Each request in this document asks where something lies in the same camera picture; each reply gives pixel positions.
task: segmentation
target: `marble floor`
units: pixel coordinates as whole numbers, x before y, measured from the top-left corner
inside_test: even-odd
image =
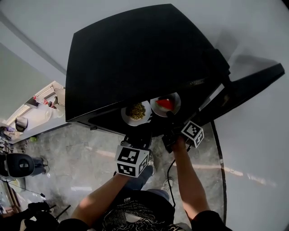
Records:
[[[191,148],[189,155],[205,188],[210,208],[223,217],[223,184],[217,146],[211,124],[203,128],[204,140],[197,149]],[[50,205],[56,204],[53,211],[55,216],[71,205],[60,220],[69,218],[82,198],[112,177],[115,171],[115,152],[123,139],[121,135],[90,131],[78,125],[68,125],[39,135],[38,141],[28,143],[25,151],[32,157],[44,156],[50,171],[46,175],[26,177],[26,189],[43,193]],[[143,189],[161,188],[173,161],[173,155],[167,153],[161,137],[153,138],[151,150],[157,172]],[[174,222],[189,224],[178,191],[176,166],[171,168],[170,176],[175,180],[172,188],[176,202]],[[30,202],[42,201],[40,195],[29,191],[17,194],[22,209],[26,209]]]

